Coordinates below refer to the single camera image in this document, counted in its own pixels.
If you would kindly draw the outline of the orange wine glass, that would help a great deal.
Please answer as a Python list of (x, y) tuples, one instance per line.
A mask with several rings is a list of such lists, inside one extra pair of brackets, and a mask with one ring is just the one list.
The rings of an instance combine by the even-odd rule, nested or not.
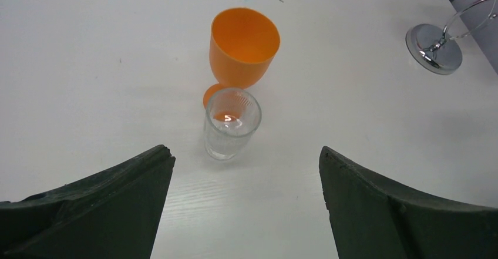
[(217, 83), (203, 96), (203, 106), (224, 88), (247, 89), (256, 84), (279, 50), (276, 25), (264, 14), (244, 7), (218, 13), (211, 23), (209, 63)]

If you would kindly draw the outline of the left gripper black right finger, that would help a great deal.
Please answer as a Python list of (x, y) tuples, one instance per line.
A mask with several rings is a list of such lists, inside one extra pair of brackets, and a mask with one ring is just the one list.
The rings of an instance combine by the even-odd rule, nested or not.
[(497, 209), (434, 196), (329, 147), (319, 175), (339, 258), (496, 258)]

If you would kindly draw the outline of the clear wine glass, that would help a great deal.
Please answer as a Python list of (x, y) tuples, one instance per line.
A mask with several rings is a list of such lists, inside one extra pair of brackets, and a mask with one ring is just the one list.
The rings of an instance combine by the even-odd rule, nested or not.
[(205, 108), (206, 152), (216, 160), (232, 159), (247, 145), (261, 121), (261, 106), (252, 94), (240, 88), (216, 91)]

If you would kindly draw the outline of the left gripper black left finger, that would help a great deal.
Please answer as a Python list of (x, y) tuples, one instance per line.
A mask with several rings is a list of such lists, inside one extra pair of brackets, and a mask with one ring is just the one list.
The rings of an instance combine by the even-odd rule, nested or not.
[(175, 157), (160, 144), (18, 202), (1, 203), (2, 258), (149, 258)]

